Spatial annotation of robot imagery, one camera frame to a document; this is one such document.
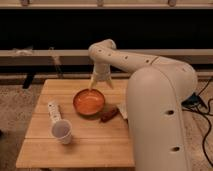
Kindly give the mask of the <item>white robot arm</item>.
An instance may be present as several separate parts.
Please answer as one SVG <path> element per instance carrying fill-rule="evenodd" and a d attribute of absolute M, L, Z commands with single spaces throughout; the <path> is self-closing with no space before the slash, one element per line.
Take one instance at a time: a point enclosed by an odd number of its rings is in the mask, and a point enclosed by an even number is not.
<path fill-rule="evenodd" d="M 113 40 L 92 44 L 91 86 L 111 84 L 110 68 L 130 74 L 126 110 L 135 171 L 192 171 L 181 103 L 196 90 L 196 71 L 186 62 L 119 51 Z"/>

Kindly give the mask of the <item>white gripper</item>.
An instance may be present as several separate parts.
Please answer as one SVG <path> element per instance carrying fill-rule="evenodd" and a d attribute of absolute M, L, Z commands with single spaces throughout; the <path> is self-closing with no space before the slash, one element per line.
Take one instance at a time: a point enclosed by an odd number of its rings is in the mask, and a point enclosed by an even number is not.
<path fill-rule="evenodd" d="M 96 81 L 106 81 L 107 85 L 113 89 L 113 83 L 110 78 L 110 65 L 104 63 L 95 63 L 93 68 L 93 79 L 90 80 L 88 89 L 92 90 L 96 85 Z"/>

